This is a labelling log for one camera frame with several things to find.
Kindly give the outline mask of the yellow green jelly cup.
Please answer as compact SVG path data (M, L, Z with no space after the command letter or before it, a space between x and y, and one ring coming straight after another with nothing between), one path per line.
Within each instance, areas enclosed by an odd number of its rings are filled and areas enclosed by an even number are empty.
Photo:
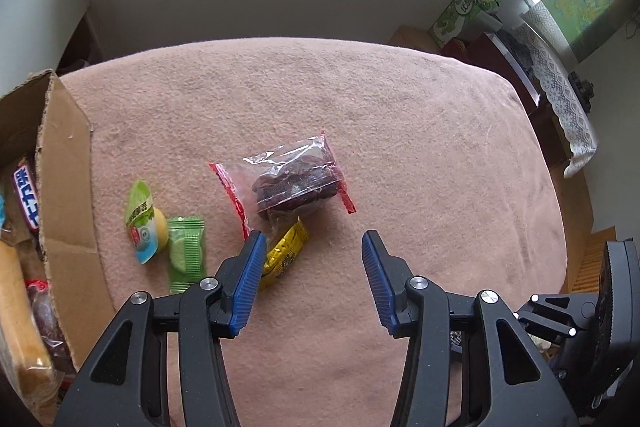
M125 209L125 227L134 245L134 257L145 265L168 243L167 220L154 204L149 185L142 179L132 184Z

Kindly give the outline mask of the yellow candy packet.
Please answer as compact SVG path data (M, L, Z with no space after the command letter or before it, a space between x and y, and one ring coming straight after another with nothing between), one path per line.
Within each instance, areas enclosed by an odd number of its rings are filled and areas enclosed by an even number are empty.
M280 277L288 271L308 241L308 231L303 221L297 219L294 225L277 241L276 245L268 251L258 289L263 291L280 280Z

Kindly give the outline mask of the large dark dates bag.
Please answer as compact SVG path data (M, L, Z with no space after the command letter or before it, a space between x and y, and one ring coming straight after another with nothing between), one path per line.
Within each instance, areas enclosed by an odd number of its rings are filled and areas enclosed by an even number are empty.
M255 230L273 242L282 230L336 197L357 212L326 132L254 156L209 165L239 218L244 239Z

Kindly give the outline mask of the pink table cloth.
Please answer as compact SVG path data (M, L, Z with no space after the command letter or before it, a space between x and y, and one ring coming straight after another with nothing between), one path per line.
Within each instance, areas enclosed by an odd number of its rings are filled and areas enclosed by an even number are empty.
M96 241L112 303L166 295L169 261L126 229L136 181L168 217L205 225L206 269L250 230L307 243L224 343L245 426L385 426L406 352L378 321L360 244L445 291L511 307L553 293L565 236L518 95L451 58L359 42L192 43L68 74L91 126Z

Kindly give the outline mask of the green tissue box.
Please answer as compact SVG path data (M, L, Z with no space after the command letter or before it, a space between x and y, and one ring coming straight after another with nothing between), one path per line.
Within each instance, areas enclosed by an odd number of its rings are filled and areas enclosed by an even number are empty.
M452 39L471 43L484 32L502 28L500 0L452 0L428 31L439 49Z

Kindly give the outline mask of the white lace cloth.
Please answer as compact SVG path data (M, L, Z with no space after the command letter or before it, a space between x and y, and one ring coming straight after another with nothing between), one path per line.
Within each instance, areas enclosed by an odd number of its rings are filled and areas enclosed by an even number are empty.
M570 85L568 72L554 51L526 24L514 30L514 37L529 50L534 75L558 118L570 147L570 162L563 176L565 179L573 178L596 155L596 132Z

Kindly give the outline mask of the small red dates bag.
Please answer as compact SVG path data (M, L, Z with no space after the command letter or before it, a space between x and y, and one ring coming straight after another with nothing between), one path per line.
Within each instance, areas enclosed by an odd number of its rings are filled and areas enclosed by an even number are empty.
M43 280L30 280L25 282L27 295L32 307L32 315L40 332L40 336L52 359L54 367L66 376L76 374L70 350L66 345L65 337L58 326L49 284Z

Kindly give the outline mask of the brown cardboard box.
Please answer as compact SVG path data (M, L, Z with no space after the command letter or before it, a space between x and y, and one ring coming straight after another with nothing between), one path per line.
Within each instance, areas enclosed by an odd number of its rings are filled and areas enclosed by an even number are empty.
M91 194L91 127L85 113L47 69L1 100L1 243L14 247L23 279L49 284L58 326L75 369L85 362L114 314L99 256ZM12 173L27 157L36 179L40 225L27 228ZM55 397L32 409L11 375L1 334L1 422L49 426L58 394L71 379L55 369Z

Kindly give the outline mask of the packaged sliced bread cake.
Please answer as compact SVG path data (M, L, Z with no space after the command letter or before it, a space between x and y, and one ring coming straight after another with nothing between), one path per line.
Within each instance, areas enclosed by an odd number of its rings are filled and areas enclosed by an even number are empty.
M20 259L6 243L1 243L1 334L21 397L39 409L55 397L58 377L32 315Z

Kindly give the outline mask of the green candy packet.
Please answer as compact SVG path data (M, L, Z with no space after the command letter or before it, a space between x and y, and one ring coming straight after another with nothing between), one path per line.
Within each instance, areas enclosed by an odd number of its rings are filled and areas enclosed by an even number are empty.
M168 289L184 293L206 277L205 222L198 216L170 218L168 224Z

